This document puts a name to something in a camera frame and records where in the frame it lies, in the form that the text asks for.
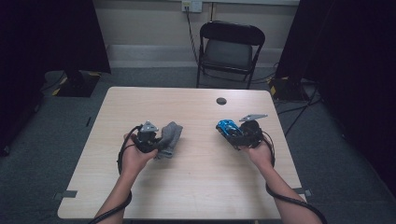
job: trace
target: chair backrest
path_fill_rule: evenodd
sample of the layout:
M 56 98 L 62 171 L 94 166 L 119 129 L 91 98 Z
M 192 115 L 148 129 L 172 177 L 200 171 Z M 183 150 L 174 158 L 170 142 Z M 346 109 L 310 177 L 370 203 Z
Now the chair backrest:
M 259 28 L 227 21 L 210 21 L 204 24 L 200 37 L 201 41 L 204 37 L 252 46 L 259 46 L 265 42 L 265 35 Z

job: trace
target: wooden tabletop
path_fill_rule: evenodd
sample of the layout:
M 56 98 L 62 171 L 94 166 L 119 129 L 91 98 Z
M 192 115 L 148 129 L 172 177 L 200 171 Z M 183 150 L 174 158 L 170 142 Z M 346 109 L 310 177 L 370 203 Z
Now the wooden tabletop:
M 226 105 L 218 105 L 223 97 Z M 276 150 L 276 169 L 292 188 L 301 183 L 267 91 L 113 87 L 92 127 L 63 198 L 61 218 L 93 218 L 119 176 L 117 157 L 123 135 L 149 120 L 160 128 L 174 121 L 183 131 L 172 159 L 149 161 L 132 188 L 125 218 L 266 219 L 279 218 L 274 199 L 247 155 L 215 129 L 221 119 L 258 119 Z

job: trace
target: gray fabric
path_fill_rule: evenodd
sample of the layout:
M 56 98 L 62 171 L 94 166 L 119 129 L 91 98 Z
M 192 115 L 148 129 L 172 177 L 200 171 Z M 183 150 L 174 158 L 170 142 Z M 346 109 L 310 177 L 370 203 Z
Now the gray fabric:
M 155 159 L 160 160 L 163 157 L 171 159 L 174 155 L 175 146 L 181 135 L 183 127 L 177 125 L 174 121 L 163 127 L 161 141 L 159 142 L 159 152 Z

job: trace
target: chair seat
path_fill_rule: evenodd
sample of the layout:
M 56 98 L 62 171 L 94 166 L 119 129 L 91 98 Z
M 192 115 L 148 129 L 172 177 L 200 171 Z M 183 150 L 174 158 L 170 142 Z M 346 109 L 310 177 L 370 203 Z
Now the chair seat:
M 252 47 L 218 40 L 208 40 L 202 64 L 248 71 L 251 68 Z

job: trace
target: person's right hand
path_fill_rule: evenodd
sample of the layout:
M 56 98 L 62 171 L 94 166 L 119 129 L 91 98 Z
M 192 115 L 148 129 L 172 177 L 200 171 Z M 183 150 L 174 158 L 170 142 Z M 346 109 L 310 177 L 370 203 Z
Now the person's right hand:
M 250 160 L 257 167 L 273 167 L 271 164 L 272 154 L 270 148 L 267 146 L 265 142 L 261 142 L 257 147 L 239 147 L 239 149 L 245 151 Z

